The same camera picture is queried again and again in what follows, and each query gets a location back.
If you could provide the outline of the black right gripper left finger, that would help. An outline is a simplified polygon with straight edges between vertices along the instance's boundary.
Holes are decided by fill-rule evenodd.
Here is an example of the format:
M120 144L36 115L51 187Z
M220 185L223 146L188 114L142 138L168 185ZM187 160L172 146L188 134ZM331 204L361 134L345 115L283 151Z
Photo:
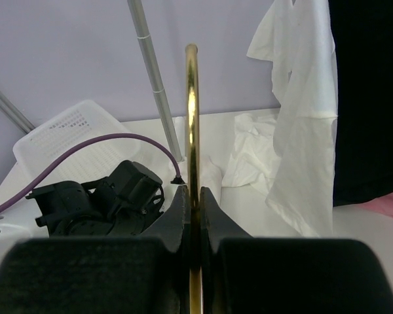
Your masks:
M21 241L0 265L0 313L188 313L186 186L144 233Z

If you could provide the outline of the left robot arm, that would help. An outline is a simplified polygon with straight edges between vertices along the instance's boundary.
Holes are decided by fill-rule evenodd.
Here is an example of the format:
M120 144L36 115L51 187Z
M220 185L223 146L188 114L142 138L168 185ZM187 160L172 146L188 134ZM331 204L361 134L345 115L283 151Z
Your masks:
M0 262L32 237L138 235L161 216L163 203L161 178L129 160L95 181L35 188L0 214Z

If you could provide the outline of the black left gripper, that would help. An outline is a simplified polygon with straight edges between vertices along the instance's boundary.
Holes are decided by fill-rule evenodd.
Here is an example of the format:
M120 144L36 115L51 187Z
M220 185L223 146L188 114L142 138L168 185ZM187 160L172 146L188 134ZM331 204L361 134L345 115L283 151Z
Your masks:
M164 190L150 169L125 160L101 179L50 184L26 198L36 201L35 221L50 236L138 235L162 215Z

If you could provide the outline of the yellow hanger with metal hook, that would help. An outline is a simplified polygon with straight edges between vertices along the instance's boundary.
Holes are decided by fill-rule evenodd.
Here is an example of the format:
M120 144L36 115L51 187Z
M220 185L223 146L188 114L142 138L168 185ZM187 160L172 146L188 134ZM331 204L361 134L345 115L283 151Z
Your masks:
M197 45L188 44L186 46L187 185L191 210L189 258L189 305L191 313L203 312L200 257L200 135L197 53Z

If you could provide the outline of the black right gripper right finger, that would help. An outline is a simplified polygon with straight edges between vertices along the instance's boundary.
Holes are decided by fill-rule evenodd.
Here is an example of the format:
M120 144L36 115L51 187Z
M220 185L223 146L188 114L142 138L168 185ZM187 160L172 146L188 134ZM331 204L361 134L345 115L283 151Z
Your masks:
M205 313L393 313L393 291L361 241L252 237L200 192Z

